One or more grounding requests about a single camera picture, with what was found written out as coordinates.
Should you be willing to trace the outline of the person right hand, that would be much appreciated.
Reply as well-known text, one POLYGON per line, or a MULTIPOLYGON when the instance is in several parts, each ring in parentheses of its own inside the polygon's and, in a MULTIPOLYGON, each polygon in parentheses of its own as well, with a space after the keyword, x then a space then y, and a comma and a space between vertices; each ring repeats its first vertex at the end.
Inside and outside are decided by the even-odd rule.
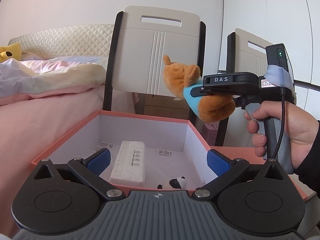
MULTIPOLYGON (((290 139, 292 166, 298 168, 310 152, 319 129, 319 122, 308 112, 285 103, 285 132, 290 139)), ((267 137, 259 134, 258 120, 274 117, 281 119, 281 102, 264 101, 252 115, 244 114, 248 120, 247 129, 253 135, 255 155, 263 157, 266 153, 267 137)))

